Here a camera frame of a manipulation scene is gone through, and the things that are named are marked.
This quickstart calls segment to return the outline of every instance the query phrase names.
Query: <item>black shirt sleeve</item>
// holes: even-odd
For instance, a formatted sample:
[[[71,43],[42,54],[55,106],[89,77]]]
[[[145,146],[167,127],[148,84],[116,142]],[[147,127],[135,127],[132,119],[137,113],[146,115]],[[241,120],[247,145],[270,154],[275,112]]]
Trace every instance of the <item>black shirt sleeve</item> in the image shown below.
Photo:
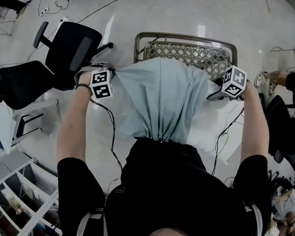
[[[253,203],[259,208],[263,221],[263,234],[265,234],[271,219],[267,158],[262,155],[246,158],[240,164],[233,187],[244,202]]]
[[[76,236],[84,215],[104,207],[105,195],[84,161],[72,157],[65,158],[58,163],[57,169],[62,233]],[[103,228],[102,225],[93,225],[93,232],[94,227]]]

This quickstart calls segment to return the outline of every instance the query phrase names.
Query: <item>chair armrest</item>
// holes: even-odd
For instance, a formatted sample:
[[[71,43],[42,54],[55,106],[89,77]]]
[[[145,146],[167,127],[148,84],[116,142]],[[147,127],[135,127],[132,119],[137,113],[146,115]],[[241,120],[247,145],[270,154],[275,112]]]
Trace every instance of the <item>chair armrest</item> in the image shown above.
[[[89,52],[92,43],[93,41],[88,37],[83,38],[70,64],[70,71],[78,71],[79,67],[83,64],[83,61],[86,60],[86,56]]]
[[[47,26],[48,26],[48,22],[43,22],[42,25],[40,26],[33,43],[34,48],[37,48],[40,42],[42,42],[48,47],[51,46],[51,41],[44,36],[44,32]]]

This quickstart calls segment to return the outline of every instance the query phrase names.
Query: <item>sneaker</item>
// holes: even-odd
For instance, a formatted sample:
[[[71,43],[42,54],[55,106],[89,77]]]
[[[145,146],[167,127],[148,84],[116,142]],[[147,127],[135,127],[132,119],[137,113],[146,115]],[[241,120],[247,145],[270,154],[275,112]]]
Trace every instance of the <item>sneaker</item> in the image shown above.
[[[276,84],[274,82],[274,79],[270,79],[269,80],[269,89],[268,89],[269,96],[273,95],[275,88],[276,88]]]
[[[266,78],[265,78],[265,74],[267,72],[265,71],[261,71],[258,76],[255,78],[255,88],[260,87],[261,85],[263,85],[264,83],[266,83]]]

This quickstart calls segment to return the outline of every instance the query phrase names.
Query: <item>white floor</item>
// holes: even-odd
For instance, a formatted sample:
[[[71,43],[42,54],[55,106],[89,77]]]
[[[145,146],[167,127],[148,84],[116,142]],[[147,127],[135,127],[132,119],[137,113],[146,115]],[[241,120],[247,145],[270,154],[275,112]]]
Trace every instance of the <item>white floor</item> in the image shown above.
[[[63,16],[77,22],[113,0],[70,0],[67,10],[42,18],[37,12],[39,1],[33,0],[20,15],[13,25],[11,37],[0,36],[0,64],[25,62],[34,50],[32,44],[42,22],[49,22],[45,33],[48,36]],[[49,12],[58,11],[55,1],[42,0],[39,11],[47,6]],[[66,0],[57,1],[66,7]],[[270,12],[266,0],[120,0],[85,19],[83,25],[104,34],[107,23],[112,20],[109,41],[114,42],[115,47],[94,60],[109,61],[117,69],[133,63],[134,39],[139,32],[173,32],[235,44],[238,49],[238,66],[253,81],[262,69],[277,69],[271,65],[270,50],[273,47],[292,49],[295,46],[294,10],[286,0],[268,0],[268,3]],[[6,20],[13,17],[14,11],[9,11]],[[47,51],[43,46],[29,60],[44,63]],[[25,153],[38,158],[53,171],[57,171],[57,132],[72,95],[72,91],[48,92],[47,96],[56,97],[59,104],[43,111],[45,115],[38,123],[43,132],[22,142]],[[114,97],[106,105],[113,113],[125,111],[122,98]],[[120,125],[120,118],[117,117],[117,126]],[[88,166],[99,183],[106,188],[109,181],[120,175],[120,169],[110,152],[112,126],[106,112],[93,105],[89,106],[87,122]],[[122,164],[125,164],[134,142],[133,138],[116,132],[115,152]],[[228,165],[218,161],[216,176],[221,180],[234,176],[239,166],[239,155],[240,148],[229,159]],[[209,154],[201,156],[210,172],[214,157]],[[283,175],[293,175],[293,170],[286,161],[278,166],[270,158],[269,164],[274,170],[279,168]]]

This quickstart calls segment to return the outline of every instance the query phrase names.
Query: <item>black t-shirt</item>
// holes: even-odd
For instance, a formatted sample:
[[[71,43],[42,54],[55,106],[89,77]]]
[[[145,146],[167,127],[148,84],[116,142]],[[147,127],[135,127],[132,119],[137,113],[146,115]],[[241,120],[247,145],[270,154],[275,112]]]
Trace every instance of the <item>black t-shirt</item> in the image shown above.
[[[64,235],[76,235],[81,218],[104,206],[104,194],[79,159],[63,159],[58,173],[61,227]],[[265,232],[270,219],[267,183],[264,156],[247,158],[231,189],[206,172],[195,148],[139,139],[127,158],[121,185],[106,201],[108,236],[148,236],[161,228],[175,228],[189,236],[253,235],[256,221],[243,201],[258,206]],[[71,196],[80,204],[74,205]],[[102,235],[102,228],[102,221],[90,220],[85,235]]]

